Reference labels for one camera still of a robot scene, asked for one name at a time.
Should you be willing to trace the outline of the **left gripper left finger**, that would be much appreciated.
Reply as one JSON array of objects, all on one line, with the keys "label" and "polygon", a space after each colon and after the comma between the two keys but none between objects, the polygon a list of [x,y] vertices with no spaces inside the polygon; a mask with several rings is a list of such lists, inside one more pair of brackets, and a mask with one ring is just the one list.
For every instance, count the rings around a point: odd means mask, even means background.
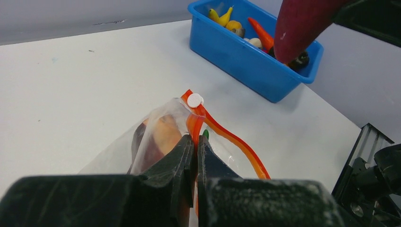
[{"label": "left gripper left finger", "polygon": [[139,175],[23,177],[0,202],[3,227],[186,227],[195,148],[184,135]]}]

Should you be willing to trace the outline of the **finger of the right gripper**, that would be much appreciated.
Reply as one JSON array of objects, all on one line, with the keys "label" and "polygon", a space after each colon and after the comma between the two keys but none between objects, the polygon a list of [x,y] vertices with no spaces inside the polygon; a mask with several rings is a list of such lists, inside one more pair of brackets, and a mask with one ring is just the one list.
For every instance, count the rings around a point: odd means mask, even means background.
[{"label": "finger of the right gripper", "polygon": [[339,26],[401,46],[399,0],[352,0],[337,11],[332,21]]}]

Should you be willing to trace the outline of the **purple toy sweet potato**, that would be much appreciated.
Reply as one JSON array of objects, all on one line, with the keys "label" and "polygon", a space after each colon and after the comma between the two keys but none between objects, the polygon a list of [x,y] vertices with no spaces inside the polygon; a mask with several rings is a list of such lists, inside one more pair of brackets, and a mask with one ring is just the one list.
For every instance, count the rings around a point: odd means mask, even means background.
[{"label": "purple toy sweet potato", "polygon": [[329,25],[348,0],[284,0],[274,35],[275,57],[289,63],[303,52]]}]

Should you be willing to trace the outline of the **green toy bean pod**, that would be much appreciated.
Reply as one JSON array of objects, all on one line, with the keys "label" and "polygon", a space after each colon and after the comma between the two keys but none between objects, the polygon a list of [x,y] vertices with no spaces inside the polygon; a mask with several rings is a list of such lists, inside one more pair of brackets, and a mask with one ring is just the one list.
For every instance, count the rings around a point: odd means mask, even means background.
[{"label": "green toy bean pod", "polygon": [[206,138],[209,139],[209,131],[207,129],[205,129],[202,133],[202,135]]}]

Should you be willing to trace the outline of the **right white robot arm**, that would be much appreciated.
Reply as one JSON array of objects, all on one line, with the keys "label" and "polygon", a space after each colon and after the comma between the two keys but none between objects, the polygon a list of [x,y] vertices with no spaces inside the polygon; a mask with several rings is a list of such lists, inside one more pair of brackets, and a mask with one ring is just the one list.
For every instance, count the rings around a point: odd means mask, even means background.
[{"label": "right white robot arm", "polygon": [[[401,44],[398,0],[354,0],[332,20],[386,43]],[[332,191],[344,225],[400,226],[401,210],[391,199],[391,195],[400,193],[401,146],[368,123],[362,127]]]}]

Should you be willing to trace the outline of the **clear zip top bag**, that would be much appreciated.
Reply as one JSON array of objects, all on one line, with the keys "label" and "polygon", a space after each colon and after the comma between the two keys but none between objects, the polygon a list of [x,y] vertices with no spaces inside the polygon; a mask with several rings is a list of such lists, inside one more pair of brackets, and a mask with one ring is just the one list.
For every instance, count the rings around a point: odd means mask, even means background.
[{"label": "clear zip top bag", "polygon": [[211,138],[217,154],[229,167],[234,167],[237,162],[224,147],[224,142],[231,142],[246,156],[258,178],[270,179],[254,150],[221,126],[204,107],[203,97],[190,89],[180,98],[172,98],[150,111],[101,151],[80,174],[137,175],[165,157],[185,135],[195,144],[200,135]]}]

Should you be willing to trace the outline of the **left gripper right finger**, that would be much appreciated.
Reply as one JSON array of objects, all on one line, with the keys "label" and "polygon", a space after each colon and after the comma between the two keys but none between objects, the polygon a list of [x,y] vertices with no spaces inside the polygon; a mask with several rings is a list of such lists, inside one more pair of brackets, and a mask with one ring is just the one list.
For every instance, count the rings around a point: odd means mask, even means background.
[{"label": "left gripper right finger", "polygon": [[316,181],[244,179],[198,143],[198,222],[201,227],[342,227],[334,198]]}]

